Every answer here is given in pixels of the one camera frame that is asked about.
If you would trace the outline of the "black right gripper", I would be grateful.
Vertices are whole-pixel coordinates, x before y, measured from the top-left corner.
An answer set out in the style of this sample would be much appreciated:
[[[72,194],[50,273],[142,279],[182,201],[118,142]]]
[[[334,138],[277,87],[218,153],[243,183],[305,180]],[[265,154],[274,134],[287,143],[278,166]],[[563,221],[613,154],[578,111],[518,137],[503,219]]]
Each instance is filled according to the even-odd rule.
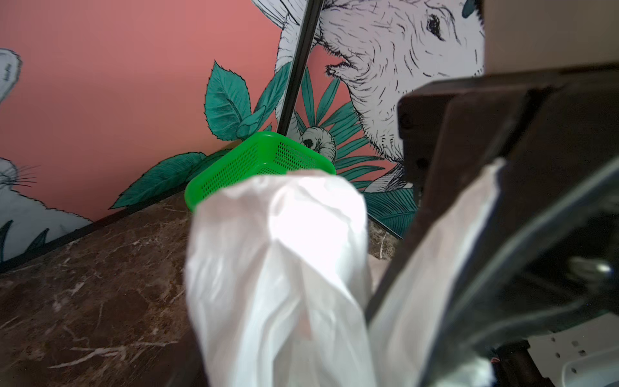
[[[418,212],[366,307],[381,386],[548,386],[527,339],[618,311],[618,67],[432,82],[398,128]]]

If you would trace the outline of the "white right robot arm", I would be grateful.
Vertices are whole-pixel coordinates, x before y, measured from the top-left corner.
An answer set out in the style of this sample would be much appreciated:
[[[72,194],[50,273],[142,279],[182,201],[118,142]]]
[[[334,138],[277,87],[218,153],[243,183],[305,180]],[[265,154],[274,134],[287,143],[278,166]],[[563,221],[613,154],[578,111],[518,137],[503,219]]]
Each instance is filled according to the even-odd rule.
[[[432,82],[398,103],[418,212],[369,302],[382,385],[618,382],[618,69]]]

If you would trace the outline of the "white plastic bag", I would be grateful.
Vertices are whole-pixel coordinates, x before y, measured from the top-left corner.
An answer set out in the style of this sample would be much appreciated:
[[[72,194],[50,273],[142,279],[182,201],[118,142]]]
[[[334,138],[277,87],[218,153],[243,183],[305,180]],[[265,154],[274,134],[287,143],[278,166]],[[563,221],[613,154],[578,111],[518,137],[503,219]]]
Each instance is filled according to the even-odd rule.
[[[429,230],[371,321],[365,202],[319,171],[253,177],[193,215],[184,283],[212,386],[418,386],[498,199],[487,165]]]

